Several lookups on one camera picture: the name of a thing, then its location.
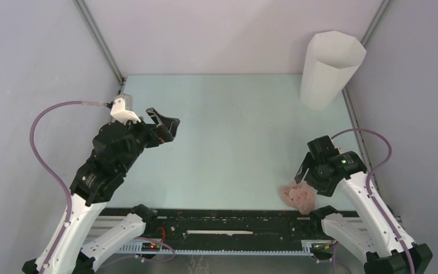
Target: black linear rail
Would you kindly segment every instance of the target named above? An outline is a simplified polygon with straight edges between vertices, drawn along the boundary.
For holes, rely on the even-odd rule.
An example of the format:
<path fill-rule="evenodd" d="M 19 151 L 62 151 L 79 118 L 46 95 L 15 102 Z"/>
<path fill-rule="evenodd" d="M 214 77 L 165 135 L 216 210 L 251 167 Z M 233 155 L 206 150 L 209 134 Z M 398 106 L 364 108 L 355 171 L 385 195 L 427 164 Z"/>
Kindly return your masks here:
<path fill-rule="evenodd" d="M 125 216 L 126 208 L 106 208 L 102 216 Z M 298 211 L 157 209 L 154 226 L 164 227 L 165 243 L 180 250 L 302 251 L 302 240 L 330 240 L 314 217 Z M 354 211 L 340 212 L 358 217 Z M 251 231 L 252 234 L 192 234 L 192 230 Z M 161 238 L 161 231 L 145 237 Z"/>

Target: purple tube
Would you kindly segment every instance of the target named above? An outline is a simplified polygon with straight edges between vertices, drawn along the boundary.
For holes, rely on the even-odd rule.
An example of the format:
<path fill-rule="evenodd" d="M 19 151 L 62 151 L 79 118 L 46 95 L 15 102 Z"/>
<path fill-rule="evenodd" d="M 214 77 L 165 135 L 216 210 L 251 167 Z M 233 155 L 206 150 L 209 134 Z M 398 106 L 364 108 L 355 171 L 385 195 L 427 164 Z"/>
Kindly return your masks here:
<path fill-rule="evenodd" d="M 333 246 L 333 257 L 332 257 L 332 263 L 333 263 L 333 274 L 336 274 L 336 264 L 339 263 L 341 264 L 343 267 L 345 267 L 345 269 L 347 269 L 347 271 L 349 272 L 349 274 L 352 274 L 352 270 L 350 269 L 350 267 L 348 267 L 348 265 L 346 263 L 344 263 L 343 261 L 337 260 L 336 259 L 336 247 L 339 245 L 339 243 L 337 242 L 334 246 Z"/>
<path fill-rule="evenodd" d="M 167 259 L 153 260 L 153 259 L 143 258 L 143 257 L 140 257 L 140 256 L 138 256 L 138 259 L 145 260 L 145 261 L 150 261 L 152 263 L 165 263 L 166 261 L 171 261 L 176 256 L 175 249 L 173 249 L 170 245 L 168 245 L 166 243 L 163 243 L 161 241 L 156 241 L 156 240 L 153 240 L 153 239 L 149 239 L 149 238 L 145 238 L 145 237 L 137 237 L 135 239 L 144 240 L 144 241 L 150 241 L 152 243 L 160 244 L 160 245 L 163 245 L 163 246 L 167 247 L 170 251 L 172 251 L 172 256 L 167 258 Z M 111 261 L 111 262 L 109 262 L 107 264 L 103 264 L 100 268 L 109 267 L 110 265 L 115 264 L 115 263 L 117 263 L 119 261 L 123 261 L 123 260 L 127 260 L 127 259 L 134 259 L 134 258 L 136 258 L 135 255 L 123 256 L 123 257 L 120 257 L 120 258 L 118 258 L 116 260 L 113 260 L 113 261 Z"/>
<path fill-rule="evenodd" d="M 378 164 L 376 167 L 374 167 L 368 174 L 367 174 L 367 180 L 366 180 L 366 187 L 367 187 L 367 192 L 369 195 L 371 195 L 372 197 L 372 201 L 374 202 L 375 206 L 377 206 L 377 209 L 380 211 L 380 213 L 382 214 L 382 216 L 385 218 L 385 220 L 387 221 L 388 225 L 390 226 L 390 228 L 392 229 L 392 231 L 394 232 L 395 236 L 397 237 L 397 239 L 400 239 L 400 233 L 397 230 L 397 228 L 395 227 L 395 225 L 392 223 L 392 221 L 390 220 L 390 218 L 388 217 L 387 213 L 384 211 L 384 209 L 382 208 L 382 206 L 380 205 L 379 201 L 377 200 L 376 197 L 372 196 L 372 189 L 370 188 L 370 180 L 372 179 L 372 176 L 374 175 L 374 172 L 377 171 L 380 167 L 382 167 L 385 163 L 387 163 L 390 159 L 390 157 L 392 156 L 392 146 L 390 145 L 389 141 L 387 140 L 387 138 L 385 138 L 384 136 L 382 136 L 381 134 L 373 131 L 373 130 L 367 130 L 365 128 L 351 128 L 348 130 L 344 130 L 341 131 L 335 135 L 333 135 L 331 138 L 335 139 L 336 137 L 350 132 L 350 131 L 360 131 L 360 132 L 366 132 L 366 133 L 370 133 L 373 134 L 379 138 L 382 139 L 382 141 L 385 142 L 385 144 L 387 145 L 388 148 L 388 154 L 387 157 L 380 162 L 380 164 Z M 404 249 L 405 255 L 407 256 L 407 261 L 409 262 L 409 270 L 411 274 L 415 274 L 415 267 L 414 267 L 414 263 L 412 261 L 412 256 L 411 253 L 409 252 L 409 249 L 407 248 L 407 245 L 405 244 L 405 242 L 403 240 L 399 240 L 400 245 L 402 245 L 402 248 Z M 335 273 L 335 259 L 333 259 L 334 261 L 334 265 L 333 265 L 333 272 Z"/>
<path fill-rule="evenodd" d="M 29 132 L 29 143 L 31 144 L 31 149 L 33 151 L 34 156 L 36 156 L 36 159 L 38 160 L 38 162 L 41 164 L 41 166 L 43 166 L 45 168 L 45 170 L 51 174 L 51 176 L 53 176 L 53 178 L 58 181 L 59 185 L 61 186 L 61 188 L 63 189 L 63 192 L 66 196 L 66 216 L 64 218 L 64 222 L 67 223 L 70 221 L 70 217 L 71 217 L 71 194 L 68 191 L 68 187 L 66 186 L 66 184 L 63 182 L 63 180 L 58 176 L 58 174 L 56 174 L 56 172 L 54 172 L 47 164 L 46 162 L 43 160 L 43 158 L 41 158 L 38 150 L 36 149 L 36 144 L 34 143 L 34 132 L 36 131 L 36 125 L 38 124 L 39 120 L 41 120 L 41 118 L 43 118 L 44 115 L 46 115 L 48 112 L 58 108 L 58 107 L 63 107 L 63 106 L 68 106 L 71 104 L 86 104 L 89 106 L 104 106 L 106 107 L 107 104 L 106 103 L 97 103 L 97 102 L 86 102 L 86 101 L 68 101 L 68 102 L 63 102 L 63 103 L 59 103 L 59 104 L 55 104 L 54 106 L 51 106 L 45 110 L 43 110 L 37 117 L 36 119 L 34 119 L 33 125 L 31 126 L 31 130 Z M 43 262 L 43 267 L 41 267 L 41 269 L 39 270 L 39 274 L 42 274 L 44 272 L 44 265 L 48 264 L 50 261 L 50 257 L 52 256 L 52 254 L 54 253 L 56 246 L 58 246 L 59 241 L 61 240 L 61 238 L 63 237 L 64 231 L 66 230 L 66 227 L 63 226 L 61 227 L 61 229 L 58 232 L 58 236 L 56 237 L 55 241 L 53 242 L 50 251 L 48 252 L 48 255 L 46 256 L 46 258 L 44 259 Z"/>

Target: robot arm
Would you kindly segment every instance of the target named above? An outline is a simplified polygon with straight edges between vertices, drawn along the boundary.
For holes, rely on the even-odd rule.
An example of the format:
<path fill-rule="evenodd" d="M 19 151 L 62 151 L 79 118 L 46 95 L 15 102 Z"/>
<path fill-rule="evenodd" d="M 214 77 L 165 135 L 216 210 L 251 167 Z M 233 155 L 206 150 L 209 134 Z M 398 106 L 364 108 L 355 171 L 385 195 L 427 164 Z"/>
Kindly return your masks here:
<path fill-rule="evenodd" d="M 24 273 L 94 273 L 124 243 L 140 236 L 147 221 L 153 220 L 155 214 L 139 205 L 127 216 L 127 223 L 82 247 L 95 219 L 123 183 L 135 160 L 145 148 L 173 141 L 180 123 L 176 118 L 164 117 L 154 108 L 149 108 L 147 114 L 154 124 L 145 124 L 143 118 L 132 111 L 129 95 L 117 96 L 110 106 L 111 115 L 116 120 L 101 127 L 93 139 L 94 149 L 90 157 L 76 172 L 70 187 L 71 218 L 64 223 L 63 235 L 49 255 L 59 237 L 66 211 L 44 252 L 36 260 L 24 264 Z"/>
<path fill-rule="evenodd" d="M 321 219 L 324 233 L 337 239 L 364 263 L 366 274 L 405 273 L 409 266 L 401 241 L 413 258 L 416 273 L 424 273 L 432 258 L 431 250 L 426 244 L 415 243 L 390 213 L 372 184 L 368 185 L 370 190 L 367 190 L 367 168 L 360 157 L 352 151 L 341 154 L 328 136 L 309 142 L 308 147 L 310 152 L 295 181 L 300 183 L 304 178 L 319 195 L 328 197 L 338 186 L 355 207 L 370 237 L 349 225 L 332 207 L 321 208 L 314 213 Z M 398 231 L 399 239 L 391 225 Z"/>

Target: white paper cup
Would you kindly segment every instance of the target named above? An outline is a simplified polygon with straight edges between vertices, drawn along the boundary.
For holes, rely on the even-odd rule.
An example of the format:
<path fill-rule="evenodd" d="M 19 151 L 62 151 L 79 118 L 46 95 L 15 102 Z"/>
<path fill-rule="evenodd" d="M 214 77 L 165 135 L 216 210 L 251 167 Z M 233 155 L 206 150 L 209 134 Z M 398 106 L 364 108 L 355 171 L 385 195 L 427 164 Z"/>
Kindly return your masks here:
<path fill-rule="evenodd" d="M 301 102 L 316 110 L 327 107 L 362 64 L 366 53 L 350 35 L 338 31 L 315 34 L 306 50 Z"/>

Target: metal frame bar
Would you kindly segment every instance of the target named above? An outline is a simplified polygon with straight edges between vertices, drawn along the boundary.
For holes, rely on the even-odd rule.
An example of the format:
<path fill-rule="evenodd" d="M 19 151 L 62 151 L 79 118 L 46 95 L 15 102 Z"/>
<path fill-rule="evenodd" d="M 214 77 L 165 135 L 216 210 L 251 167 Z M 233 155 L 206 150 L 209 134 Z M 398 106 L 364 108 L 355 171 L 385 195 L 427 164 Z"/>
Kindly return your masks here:
<path fill-rule="evenodd" d="M 377 9 L 377 12 L 375 13 L 374 17 L 372 18 L 372 21 L 370 22 L 370 25 L 367 28 L 367 31 L 365 32 L 362 40 L 360 41 L 364 47 L 368 46 L 368 43 L 370 42 L 371 38 L 375 34 L 375 30 L 381 23 L 382 19 L 384 18 L 385 14 L 387 13 L 389 7 L 391 6 L 392 2 L 394 0 L 383 0 L 380 4 L 379 8 Z M 358 121 L 358 116 L 354 100 L 352 99 L 352 96 L 350 95 L 350 92 L 348 90 L 348 84 L 343 88 L 342 90 L 343 99 L 345 100 L 345 104 L 347 106 L 347 111 L 350 116 L 350 121 L 354 128 L 362 128 L 360 125 L 360 122 Z M 365 144 L 365 138 L 363 136 L 362 132 L 355 131 L 355 138 L 358 144 L 358 147 L 360 148 L 360 154 L 365 162 L 365 164 L 372 170 L 372 161 L 370 158 L 370 155 L 368 153 L 367 146 Z M 375 174 L 372 178 L 372 181 L 374 182 L 375 187 L 377 188 L 377 191 L 382 195 L 383 189 L 379 185 L 377 178 L 375 177 Z"/>
<path fill-rule="evenodd" d="M 363 47 L 367 47 L 368 43 L 370 42 L 370 39 L 374 35 L 375 30 L 377 29 L 380 22 L 384 18 L 388 8 L 391 6 L 393 1 L 394 0 L 383 0 L 382 3 L 380 4 L 379 8 L 377 9 L 377 12 L 374 15 L 374 18 L 372 19 L 372 22 L 370 22 L 370 25 L 368 26 L 367 31 L 365 32 L 365 35 L 360 41 Z"/>
<path fill-rule="evenodd" d="M 93 19 L 93 16 L 91 15 L 91 12 L 86 5 L 85 0 L 73 0 L 75 2 L 76 8 L 80 12 L 80 14 L 83 17 L 83 20 L 85 24 L 87 25 L 91 36 L 93 36 L 93 39 L 98 44 L 98 47 L 100 48 L 100 51 L 102 52 L 103 56 L 108 62 L 108 65 L 113 71 L 113 74 L 115 74 L 116 79 L 120 83 L 120 85 L 123 85 L 124 77 L 120 72 L 120 69 L 118 68 L 118 65 L 115 62 L 115 59 L 113 58 L 112 53 L 110 52 L 110 49 L 108 48 L 105 39 L 102 36 L 102 33 L 98 29 L 95 20 Z"/>

